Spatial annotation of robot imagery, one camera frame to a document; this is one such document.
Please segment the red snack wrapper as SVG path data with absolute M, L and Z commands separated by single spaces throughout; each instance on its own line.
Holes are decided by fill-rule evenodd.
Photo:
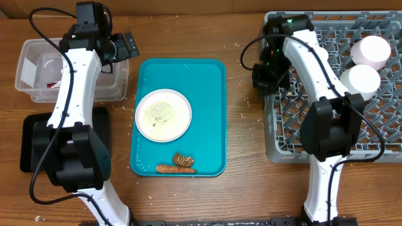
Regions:
M 46 87 L 49 88 L 49 89 L 56 89 L 56 88 L 59 88 L 60 86 L 61 86 L 61 81 L 48 83 L 46 85 Z

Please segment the large white plate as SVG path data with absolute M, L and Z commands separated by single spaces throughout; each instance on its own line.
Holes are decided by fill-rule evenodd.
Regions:
M 146 94 L 138 103 L 136 127 L 150 141 L 167 143 L 185 134 L 192 121 L 188 99 L 172 89 L 158 89 Z

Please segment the pale green bowl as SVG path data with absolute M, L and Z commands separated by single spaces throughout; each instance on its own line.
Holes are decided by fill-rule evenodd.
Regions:
M 381 79 L 378 72 L 368 65 L 355 65 L 340 76 L 341 83 L 351 94 L 361 94 L 367 101 L 377 92 Z

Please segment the small pink plate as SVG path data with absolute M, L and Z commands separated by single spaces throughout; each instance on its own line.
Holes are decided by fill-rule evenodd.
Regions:
M 367 36 L 355 43 L 350 51 L 356 65 L 368 65 L 375 70 L 385 66 L 390 54 L 389 43 L 380 36 Z

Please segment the white cup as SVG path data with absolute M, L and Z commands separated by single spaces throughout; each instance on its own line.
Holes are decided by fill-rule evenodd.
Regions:
M 329 54 L 326 49 L 324 49 L 322 47 L 318 47 L 316 52 L 322 62 L 326 62 L 329 59 Z

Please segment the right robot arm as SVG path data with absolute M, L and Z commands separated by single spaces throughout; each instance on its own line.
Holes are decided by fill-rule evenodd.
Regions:
M 253 87 L 266 95 L 290 88 L 294 67 L 307 93 L 308 112 L 300 126 L 300 142 L 309 154 L 307 199 L 298 225 L 357 225 L 356 218 L 338 216 L 336 207 L 341 162 L 357 142 L 364 99 L 352 94 L 334 75 L 328 53 L 320 47 L 307 15 L 267 20 L 260 64 L 252 68 Z

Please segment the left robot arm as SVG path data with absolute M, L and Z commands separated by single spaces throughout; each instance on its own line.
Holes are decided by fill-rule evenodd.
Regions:
M 36 168 L 66 191 L 66 199 L 81 199 L 99 225 L 135 225 L 111 183 L 111 154 L 94 131 L 92 109 L 102 67 L 139 52 L 131 33 L 113 33 L 107 6 L 87 1 L 76 10 L 77 22 L 55 45 L 63 57 L 62 79 L 49 120 L 34 128 Z

